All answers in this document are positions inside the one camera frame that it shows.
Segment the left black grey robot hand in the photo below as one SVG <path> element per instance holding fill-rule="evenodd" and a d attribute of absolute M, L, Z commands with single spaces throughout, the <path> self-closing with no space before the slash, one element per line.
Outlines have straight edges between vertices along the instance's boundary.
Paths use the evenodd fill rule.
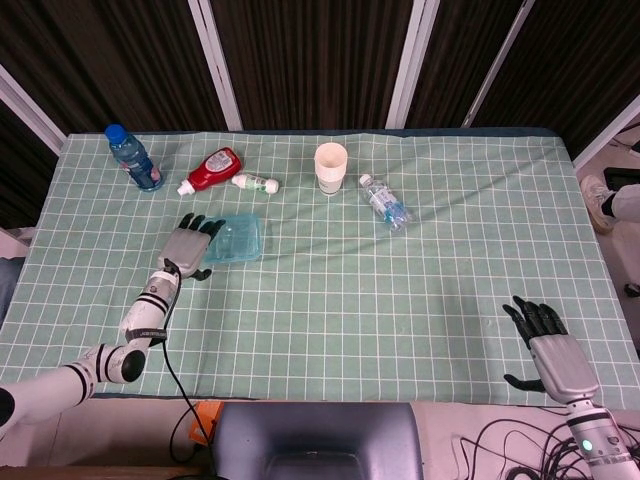
<path fill-rule="evenodd" d="M 225 223 L 224 219 L 213 221 L 193 212 L 186 214 L 161 249 L 157 268 L 166 268 L 166 261 L 170 261 L 175 269 L 180 270 L 183 279 L 206 280 L 211 276 L 212 270 L 200 270 L 201 261 Z"/>

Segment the right black grey robot hand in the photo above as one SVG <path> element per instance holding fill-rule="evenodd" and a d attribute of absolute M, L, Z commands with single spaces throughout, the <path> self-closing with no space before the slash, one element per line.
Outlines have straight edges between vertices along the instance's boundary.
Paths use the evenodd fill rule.
<path fill-rule="evenodd" d="M 513 301 L 513 306 L 504 304 L 502 308 L 515 324 L 539 377 L 521 380 L 506 374 L 504 380 L 520 391 L 545 393 L 563 405 L 592 399 L 600 388 L 599 380 L 558 313 L 544 303 L 519 296 Z"/>

